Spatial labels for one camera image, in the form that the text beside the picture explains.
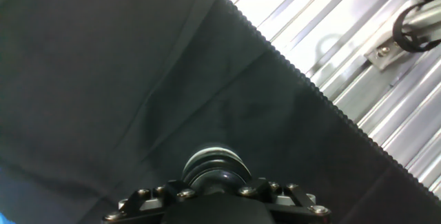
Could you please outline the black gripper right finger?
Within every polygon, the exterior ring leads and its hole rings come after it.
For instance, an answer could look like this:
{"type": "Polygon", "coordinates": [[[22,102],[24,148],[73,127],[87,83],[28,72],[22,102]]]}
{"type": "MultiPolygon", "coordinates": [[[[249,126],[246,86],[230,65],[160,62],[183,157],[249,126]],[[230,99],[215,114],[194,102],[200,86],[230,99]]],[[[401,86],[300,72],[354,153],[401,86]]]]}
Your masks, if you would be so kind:
{"type": "Polygon", "coordinates": [[[254,179],[240,187],[238,195],[262,203],[275,223],[331,224],[331,210],[317,205],[293,183],[283,186],[264,178],[254,179]]]}

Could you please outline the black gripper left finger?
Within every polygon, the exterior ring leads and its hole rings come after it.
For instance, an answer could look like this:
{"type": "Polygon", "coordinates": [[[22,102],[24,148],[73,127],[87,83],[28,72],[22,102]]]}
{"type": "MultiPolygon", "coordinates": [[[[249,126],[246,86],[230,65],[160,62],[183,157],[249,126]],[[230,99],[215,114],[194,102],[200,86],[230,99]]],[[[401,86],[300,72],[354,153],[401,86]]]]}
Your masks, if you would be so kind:
{"type": "Polygon", "coordinates": [[[102,224],[160,223],[169,207],[197,196],[196,190],[179,180],[154,188],[141,188],[120,200],[117,210],[106,214],[102,224]]]}

